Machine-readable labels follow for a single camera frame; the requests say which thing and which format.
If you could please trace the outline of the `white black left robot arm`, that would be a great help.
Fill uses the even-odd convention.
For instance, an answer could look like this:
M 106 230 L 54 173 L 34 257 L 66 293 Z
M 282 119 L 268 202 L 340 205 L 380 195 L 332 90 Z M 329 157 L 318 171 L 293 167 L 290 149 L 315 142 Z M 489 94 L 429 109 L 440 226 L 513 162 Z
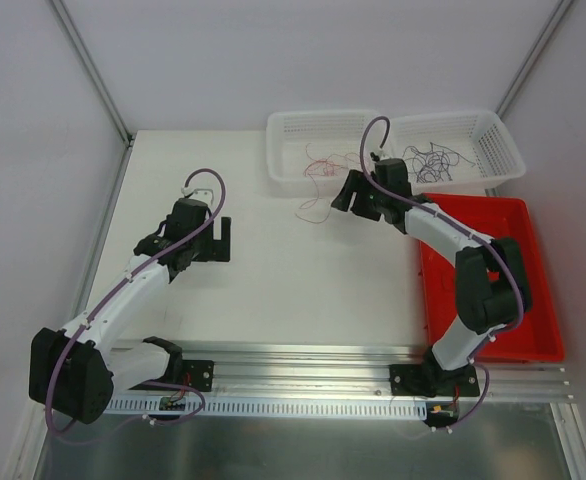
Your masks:
M 194 262 L 227 263 L 231 218 L 217 222 L 204 201 L 183 197 L 142 238 L 109 292 L 62 328 L 41 329 L 31 342 L 28 396 L 76 422 L 97 420 L 113 395 L 155 382 L 162 389 L 184 385 L 183 350 L 150 336 L 124 353 L 114 344 L 142 309 Z

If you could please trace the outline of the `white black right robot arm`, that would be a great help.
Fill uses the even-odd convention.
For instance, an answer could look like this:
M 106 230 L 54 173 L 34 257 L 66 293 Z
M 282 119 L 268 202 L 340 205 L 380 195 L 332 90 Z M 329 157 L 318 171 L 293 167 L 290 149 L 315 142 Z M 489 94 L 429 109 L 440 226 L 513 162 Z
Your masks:
M 384 220 L 427 245 L 455 271 L 456 316 L 418 364 L 399 365 L 392 379 L 407 394 L 433 398 L 463 390 L 475 374 L 476 355 L 497 334 L 519 326 L 532 305 L 518 242 L 494 238 L 415 195 L 403 160 L 379 160 L 373 172 L 352 169 L 332 208 Z

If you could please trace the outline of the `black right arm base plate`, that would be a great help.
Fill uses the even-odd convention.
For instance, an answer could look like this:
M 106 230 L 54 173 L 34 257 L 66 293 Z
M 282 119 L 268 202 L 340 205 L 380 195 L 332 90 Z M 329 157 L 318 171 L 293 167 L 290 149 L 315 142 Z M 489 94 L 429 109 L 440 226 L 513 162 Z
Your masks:
M 392 364 L 389 366 L 389 375 L 393 396 L 480 396 L 476 369 L 471 365 L 447 371 L 429 370 L 425 365 L 418 364 Z

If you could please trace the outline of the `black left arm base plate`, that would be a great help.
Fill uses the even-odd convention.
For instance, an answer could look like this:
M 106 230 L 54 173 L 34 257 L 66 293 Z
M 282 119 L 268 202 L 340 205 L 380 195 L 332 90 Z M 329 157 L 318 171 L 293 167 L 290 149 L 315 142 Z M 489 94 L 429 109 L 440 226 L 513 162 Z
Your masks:
M 214 380 L 215 362 L 212 360 L 183 359 L 176 380 L 179 385 L 210 392 Z

